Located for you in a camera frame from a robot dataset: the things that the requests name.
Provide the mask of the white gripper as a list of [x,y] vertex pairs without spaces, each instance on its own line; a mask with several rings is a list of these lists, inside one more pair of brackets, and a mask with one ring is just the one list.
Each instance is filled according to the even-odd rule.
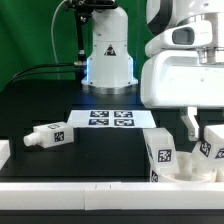
[[163,51],[143,65],[140,96],[147,108],[181,108],[188,139],[197,141],[197,108],[224,107],[224,66],[201,65],[196,51]]

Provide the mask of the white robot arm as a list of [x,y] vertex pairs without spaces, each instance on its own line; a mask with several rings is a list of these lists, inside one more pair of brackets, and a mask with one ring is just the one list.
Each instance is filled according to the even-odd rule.
[[224,109],[224,0],[147,0],[141,79],[133,77],[124,10],[93,13],[93,51],[87,59],[86,90],[121,93],[138,84],[147,108],[179,108],[189,139],[199,138],[199,108]]

